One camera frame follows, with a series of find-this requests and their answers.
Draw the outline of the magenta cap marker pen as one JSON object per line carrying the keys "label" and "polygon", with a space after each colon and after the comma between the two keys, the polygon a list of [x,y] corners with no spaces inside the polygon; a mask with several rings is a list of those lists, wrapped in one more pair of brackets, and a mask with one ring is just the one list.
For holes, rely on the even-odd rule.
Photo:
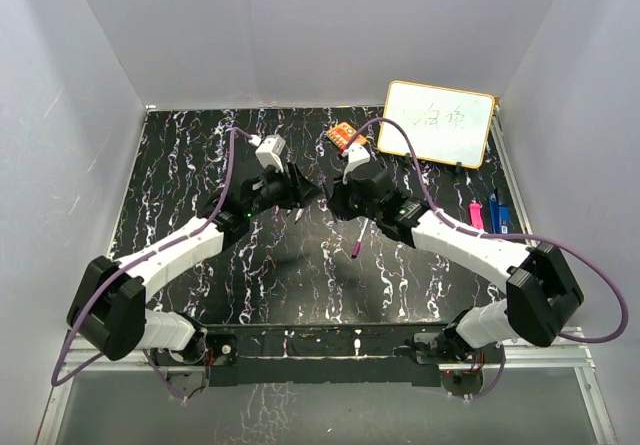
{"label": "magenta cap marker pen", "polygon": [[352,259],[356,259],[360,254],[362,241],[363,241],[364,234],[366,232],[368,224],[369,224],[369,220],[365,219],[363,224],[362,224],[362,226],[360,227],[360,232],[359,232],[358,239],[356,240],[356,242],[354,244],[354,247],[352,249],[352,253],[351,253],[351,258]]}

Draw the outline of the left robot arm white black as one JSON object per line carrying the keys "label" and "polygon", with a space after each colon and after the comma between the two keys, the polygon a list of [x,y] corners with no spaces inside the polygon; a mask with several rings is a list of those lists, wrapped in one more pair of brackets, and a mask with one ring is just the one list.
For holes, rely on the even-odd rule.
{"label": "left robot arm white black", "polygon": [[134,350],[170,350],[194,364],[206,352],[199,324],[176,312],[154,312],[148,301],[172,280],[236,244],[253,218],[272,209],[302,209],[321,189],[287,163],[244,180],[238,193],[222,189],[197,216],[164,239],[134,254],[105,256],[88,265],[67,314],[67,324],[111,361]]}

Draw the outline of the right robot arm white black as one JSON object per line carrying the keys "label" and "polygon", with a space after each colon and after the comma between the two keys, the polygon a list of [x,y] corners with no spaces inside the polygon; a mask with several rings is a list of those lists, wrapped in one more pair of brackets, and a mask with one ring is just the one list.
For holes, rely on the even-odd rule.
{"label": "right robot arm white black", "polygon": [[447,258],[504,293],[499,302],[460,312],[440,333],[438,353],[457,361],[510,339],[548,347],[584,301],[558,247],[491,239],[402,192],[373,164],[334,178],[328,207],[340,220],[367,218],[387,238]]}

